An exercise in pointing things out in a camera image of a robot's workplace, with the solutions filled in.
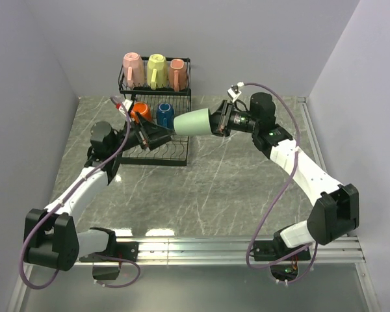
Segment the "blue mug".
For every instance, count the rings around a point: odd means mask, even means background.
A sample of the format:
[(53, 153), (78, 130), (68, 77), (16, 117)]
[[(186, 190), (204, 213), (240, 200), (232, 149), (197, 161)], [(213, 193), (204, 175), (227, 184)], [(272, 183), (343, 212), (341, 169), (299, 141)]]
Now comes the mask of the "blue mug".
[(156, 122), (159, 126), (172, 129), (174, 124), (174, 108), (171, 104), (164, 102), (157, 107)]

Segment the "light green tumbler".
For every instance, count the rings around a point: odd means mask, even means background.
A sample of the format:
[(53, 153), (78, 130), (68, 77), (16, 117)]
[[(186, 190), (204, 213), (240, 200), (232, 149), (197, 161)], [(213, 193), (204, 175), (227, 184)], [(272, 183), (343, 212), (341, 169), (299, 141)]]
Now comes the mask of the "light green tumbler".
[(174, 132), (181, 136), (211, 135), (208, 108), (190, 111), (174, 118)]

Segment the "orange mug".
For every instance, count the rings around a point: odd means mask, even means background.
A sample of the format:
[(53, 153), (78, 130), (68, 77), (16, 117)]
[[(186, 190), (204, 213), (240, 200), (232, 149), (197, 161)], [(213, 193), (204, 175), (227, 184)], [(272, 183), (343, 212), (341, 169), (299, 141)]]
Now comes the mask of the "orange mug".
[(140, 123), (139, 116), (143, 117), (149, 122), (153, 121), (149, 105), (142, 101), (135, 102), (131, 110), (131, 117), (138, 124)]

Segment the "salmon floral mug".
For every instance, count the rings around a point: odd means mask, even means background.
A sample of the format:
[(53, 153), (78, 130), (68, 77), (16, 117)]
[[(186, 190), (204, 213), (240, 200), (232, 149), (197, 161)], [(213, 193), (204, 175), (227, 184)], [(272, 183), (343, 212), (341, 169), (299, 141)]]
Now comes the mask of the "salmon floral mug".
[(175, 58), (170, 61), (168, 81), (175, 92), (186, 89), (188, 85), (187, 65), (183, 59)]

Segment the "pale pink mug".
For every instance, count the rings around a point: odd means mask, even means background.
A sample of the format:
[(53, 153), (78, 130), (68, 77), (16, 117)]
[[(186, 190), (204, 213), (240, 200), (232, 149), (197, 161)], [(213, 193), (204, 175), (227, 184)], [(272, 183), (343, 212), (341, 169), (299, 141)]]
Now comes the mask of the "pale pink mug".
[(146, 78), (144, 71), (144, 61), (135, 52), (128, 52), (123, 57), (123, 72), (129, 88), (143, 86)]

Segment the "yellow-green faceted mug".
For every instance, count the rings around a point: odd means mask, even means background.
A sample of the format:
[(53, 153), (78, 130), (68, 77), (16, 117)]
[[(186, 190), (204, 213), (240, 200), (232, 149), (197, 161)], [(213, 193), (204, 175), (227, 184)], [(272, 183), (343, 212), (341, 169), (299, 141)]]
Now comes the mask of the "yellow-green faceted mug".
[(168, 65), (166, 57), (161, 54), (149, 56), (146, 65), (147, 84), (152, 90), (167, 87)]

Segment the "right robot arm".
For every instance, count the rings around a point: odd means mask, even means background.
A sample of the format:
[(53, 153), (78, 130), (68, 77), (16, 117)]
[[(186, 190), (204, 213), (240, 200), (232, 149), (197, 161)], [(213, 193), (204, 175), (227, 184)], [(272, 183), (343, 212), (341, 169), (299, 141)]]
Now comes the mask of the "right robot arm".
[(359, 192), (353, 184), (344, 185), (321, 169), (276, 122), (272, 96), (254, 93), (250, 108), (241, 111), (224, 100), (209, 117), (212, 133), (227, 137), (231, 131), (249, 133), (254, 146), (265, 157), (293, 175), (313, 209), (306, 221), (275, 232), (272, 256), (288, 259), (309, 243), (327, 245), (359, 226)]

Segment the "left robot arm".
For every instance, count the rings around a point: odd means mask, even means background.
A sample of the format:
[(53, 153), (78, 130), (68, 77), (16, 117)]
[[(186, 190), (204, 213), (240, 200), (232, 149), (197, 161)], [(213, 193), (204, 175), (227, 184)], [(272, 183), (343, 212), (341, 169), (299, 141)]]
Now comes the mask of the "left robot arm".
[(62, 271), (89, 254), (96, 254), (102, 261), (113, 260), (118, 253), (115, 232), (92, 227), (78, 233), (76, 223), (97, 193), (115, 178), (123, 152), (136, 146), (154, 150), (171, 141), (174, 133), (145, 119), (131, 122), (121, 131), (109, 122), (95, 123), (79, 177), (44, 209), (28, 212), (21, 260)]

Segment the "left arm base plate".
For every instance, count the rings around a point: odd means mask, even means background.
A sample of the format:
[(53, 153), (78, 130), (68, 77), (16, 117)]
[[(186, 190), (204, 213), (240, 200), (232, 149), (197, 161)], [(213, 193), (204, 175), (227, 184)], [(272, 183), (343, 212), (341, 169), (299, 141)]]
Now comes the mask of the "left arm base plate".
[(139, 243), (137, 241), (116, 242), (108, 250), (80, 257), (79, 261), (84, 263), (107, 262), (112, 261), (112, 258), (116, 258), (136, 262), (138, 256), (138, 249)]

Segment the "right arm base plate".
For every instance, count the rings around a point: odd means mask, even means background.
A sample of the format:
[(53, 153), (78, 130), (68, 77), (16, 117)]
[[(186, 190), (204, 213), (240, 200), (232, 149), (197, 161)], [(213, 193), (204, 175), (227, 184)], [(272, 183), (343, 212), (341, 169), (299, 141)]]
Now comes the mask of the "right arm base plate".
[(294, 248), (288, 248), (284, 243), (278, 240), (255, 240), (250, 249), (249, 256), (256, 262), (272, 262), (291, 254), (287, 260), (297, 259), (299, 261), (308, 261), (311, 259), (309, 247), (299, 245)]

